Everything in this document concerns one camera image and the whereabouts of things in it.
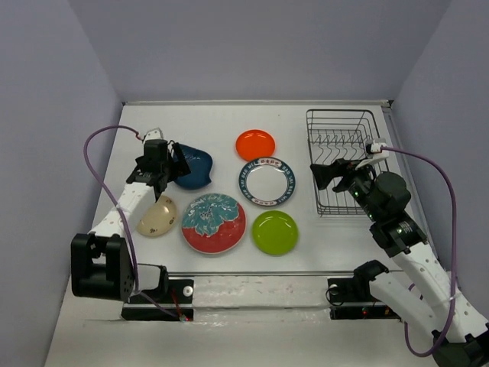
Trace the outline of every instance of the plate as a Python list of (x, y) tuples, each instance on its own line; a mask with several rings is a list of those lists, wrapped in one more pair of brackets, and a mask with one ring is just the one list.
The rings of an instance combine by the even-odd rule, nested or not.
[(291, 216), (279, 210), (269, 210), (253, 222), (251, 234), (255, 245), (269, 255), (284, 255), (299, 239), (299, 229)]
[(168, 196), (160, 198), (143, 215), (136, 226), (139, 234), (146, 237), (158, 237), (168, 232), (176, 220), (176, 205)]
[(242, 206), (228, 195), (208, 193), (195, 199), (182, 218), (182, 233), (190, 247), (219, 254), (238, 244), (246, 230)]
[(190, 167), (190, 174), (178, 177), (175, 184), (185, 190), (198, 190), (209, 185), (211, 181), (210, 173), (212, 169), (212, 157), (205, 151), (200, 151), (180, 144), (186, 162)]
[(270, 157), (275, 152), (275, 140), (267, 132), (248, 130), (239, 135), (236, 140), (236, 151), (245, 161)]
[(296, 189), (296, 178), (290, 167), (274, 157), (249, 162), (241, 169), (238, 179), (243, 195), (262, 206), (279, 205)]

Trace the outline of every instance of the gray wall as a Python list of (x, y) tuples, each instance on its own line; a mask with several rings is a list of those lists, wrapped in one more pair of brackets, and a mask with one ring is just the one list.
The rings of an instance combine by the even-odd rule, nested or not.
[[(0, 364), (36, 367), (99, 197), (83, 142), (121, 104), (66, 0), (2, 1), (0, 49)], [(111, 147), (93, 146), (102, 172)]]
[[(405, 148), (435, 159), (458, 198), (458, 273), (489, 317), (489, 2), (454, 0), (394, 103)], [(426, 218), (449, 265), (451, 207), (431, 167), (411, 161)]]
[(393, 99), (448, 0), (70, 0), (123, 100)]

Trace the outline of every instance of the green plate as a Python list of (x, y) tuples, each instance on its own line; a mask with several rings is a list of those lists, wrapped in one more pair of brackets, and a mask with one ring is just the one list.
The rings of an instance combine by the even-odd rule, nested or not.
[(262, 213), (251, 229), (256, 246), (269, 255), (284, 255), (294, 248), (299, 229), (293, 219), (279, 210)]

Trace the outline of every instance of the white plate with blue rim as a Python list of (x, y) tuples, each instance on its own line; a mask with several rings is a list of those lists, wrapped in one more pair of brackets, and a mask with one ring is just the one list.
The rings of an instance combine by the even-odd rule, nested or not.
[(248, 162), (239, 174), (239, 190), (260, 206), (277, 206), (287, 201), (296, 189), (292, 169), (275, 157)]

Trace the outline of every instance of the black wire dish rack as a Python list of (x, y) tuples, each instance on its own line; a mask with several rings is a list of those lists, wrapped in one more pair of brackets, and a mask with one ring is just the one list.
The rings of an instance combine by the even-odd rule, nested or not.
[[(307, 143), (311, 163), (331, 164), (336, 159), (357, 160), (365, 157), (364, 144), (380, 138), (374, 114), (360, 109), (310, 109), (306, 113)], [(386, 161), (374, 166), (377, 174), (389, 171)], [(314, 183), (317, 213), (321, 216), (363, 215), (362, 208), (348, 192), (335, 193), (332, 188), (319, 191)]]

